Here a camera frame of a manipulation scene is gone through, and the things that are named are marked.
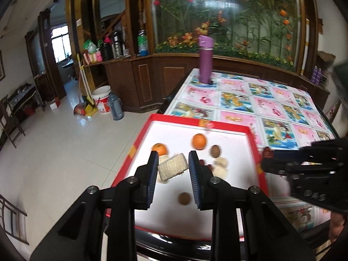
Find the robotic arm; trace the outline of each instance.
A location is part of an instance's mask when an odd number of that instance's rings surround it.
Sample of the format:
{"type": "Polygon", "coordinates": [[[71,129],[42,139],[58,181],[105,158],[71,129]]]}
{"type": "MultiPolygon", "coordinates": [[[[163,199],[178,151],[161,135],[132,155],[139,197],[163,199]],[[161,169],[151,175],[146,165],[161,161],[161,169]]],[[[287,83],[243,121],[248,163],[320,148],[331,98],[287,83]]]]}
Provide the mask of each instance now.
{"type": "MultiPolygon", "coordinates": [[[[314,205],[348,213],[346,169],[348,141],[315,142],[297,151],[263,152],[265,172],[287,176],[291,195],[314,205]],[[321,165],[301,165],[311,162],[321,165]]],[[[116,187],[90,186],[53,226],[33,252],[31,261],[99,261],[105,212],[111,209],[107,260],[136,261],[134,210],[147,210],[156,184],[158,153],[116,187]]],[[[189,154],[195,203],[201,211],[213,210],[210,261],[240,260],[236,209],[240,209],[247,260],[314,261],[315,256],[285,216],[257,186],[248,190],[230,186],[202,166],[195,151],[189,154]]],[[[348,256],[348,226],[323,261],[348,256]]]]}

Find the window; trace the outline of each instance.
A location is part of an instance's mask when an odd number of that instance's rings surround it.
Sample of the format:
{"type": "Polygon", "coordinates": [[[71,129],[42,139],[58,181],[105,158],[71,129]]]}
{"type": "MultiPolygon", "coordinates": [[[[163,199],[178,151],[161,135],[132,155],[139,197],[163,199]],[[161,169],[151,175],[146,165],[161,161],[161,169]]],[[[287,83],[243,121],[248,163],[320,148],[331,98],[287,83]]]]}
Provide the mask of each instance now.
{"type": "Polygon", "coordinates": [[[65,60],[71,55],[69,33],[67,25],[52,30],[52,47],[56,62],[65,60]]]}

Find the white bucket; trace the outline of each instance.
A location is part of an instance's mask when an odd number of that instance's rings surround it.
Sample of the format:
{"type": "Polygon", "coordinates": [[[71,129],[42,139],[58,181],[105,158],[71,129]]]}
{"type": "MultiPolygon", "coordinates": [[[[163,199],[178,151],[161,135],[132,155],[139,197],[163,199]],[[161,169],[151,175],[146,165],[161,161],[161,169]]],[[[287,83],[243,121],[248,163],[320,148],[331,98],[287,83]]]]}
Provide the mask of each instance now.
{"type": "Polygon", "coordinates": [[[107,104],[107,97],[111,92],[110,85],[105,85],[97,88],[93,94],[93,100],[101,114],[108,114],[111,112],[109,105],[107,104]]]}

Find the green bottle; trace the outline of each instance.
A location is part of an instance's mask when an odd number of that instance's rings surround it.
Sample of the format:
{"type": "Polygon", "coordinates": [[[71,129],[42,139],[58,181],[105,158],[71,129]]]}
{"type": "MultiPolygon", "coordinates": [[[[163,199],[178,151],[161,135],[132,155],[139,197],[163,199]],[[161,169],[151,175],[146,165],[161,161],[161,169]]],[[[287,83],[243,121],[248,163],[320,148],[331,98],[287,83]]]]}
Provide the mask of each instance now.
{"type": "Polygon", "coordinates": [[[145,29],[141,28],[138,34],[138,47],[139,47],[139,55],[147,56],[149,54],[149,50],[147,49],[147,37],[145,33],[145,29]]]}

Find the purple bottle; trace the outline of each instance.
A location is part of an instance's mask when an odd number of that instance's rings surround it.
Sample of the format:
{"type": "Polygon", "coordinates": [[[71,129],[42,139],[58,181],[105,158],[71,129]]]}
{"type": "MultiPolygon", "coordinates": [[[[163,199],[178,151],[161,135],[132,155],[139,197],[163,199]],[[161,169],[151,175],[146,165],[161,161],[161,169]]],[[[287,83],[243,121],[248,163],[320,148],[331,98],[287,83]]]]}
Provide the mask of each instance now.
{"type": "Polygon", "coordinates": [[[213,46],[214,39],[200,35],[199,45],[199,81],[208,84],[213,72],[213,46]]]}

